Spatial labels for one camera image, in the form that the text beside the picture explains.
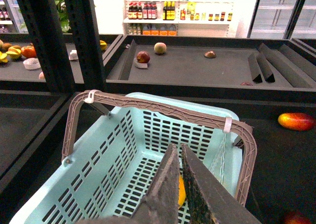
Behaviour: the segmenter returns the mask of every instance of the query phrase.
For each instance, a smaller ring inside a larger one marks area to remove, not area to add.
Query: white label
[[[152,12],[153,12],[153,10],[148,9],[148,19],[152,19],[153,18]]]

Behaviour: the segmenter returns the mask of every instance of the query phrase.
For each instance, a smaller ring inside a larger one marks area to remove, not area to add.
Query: black metal post
[[[54,0],[17,0],[51,92],[74,92],[75,80]]]
[[[257,11],[258,11],[259,4],[260,4],[260,0],[257,0],[256,1],[256,5],[255,5],[255,9],[254,9],[253,14],[252,14],[252,18],[251,18],[251,22],[250,22],[247,38],[250,38],[250,36],[251,36],[251,32],[252,32],[253,25],[255,23],[255,19],[256,19],[256,16],[257,16]]]
[[[87,90],[105,90],[106,75],[93,0],[65,0]]]
[[[294,31],[294,28],[296,26],[297,20],[300,17],[301,11],[303,9],[305,0],[296,0],[291,18],[287,24],[283,39],[290,39],[292,36],[292,33]]]

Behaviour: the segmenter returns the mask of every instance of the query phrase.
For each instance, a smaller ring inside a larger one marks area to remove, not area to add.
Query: refrigerator
[[[0,1],[0,8],[1,10],[3,10],[3,8],[6,8],[9,16],[8,20],[0,21],[1,28],[7,28],[8,33],[28,32],[17,0],[2,0]]]
[[[257,0],[248,37],[316,37],[316,0]]]

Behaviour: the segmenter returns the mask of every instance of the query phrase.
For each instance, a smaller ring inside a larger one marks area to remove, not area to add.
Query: basket bottom
[[[155,176],[162,155],[159,156],[146,151],[136,154],[120,180],[111,201],[107,204],[102,217],[112,215],[130,217],[133,214]],[[188,224],[189,222],[190,213],[186,201],[179,209],[178,223]]]

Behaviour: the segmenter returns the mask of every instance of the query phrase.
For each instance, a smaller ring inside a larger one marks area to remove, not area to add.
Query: kiwi
[[[2,50],[7,52],[10,47],[12,47],[12,44],[5,43],[5,44],[2,45]]]

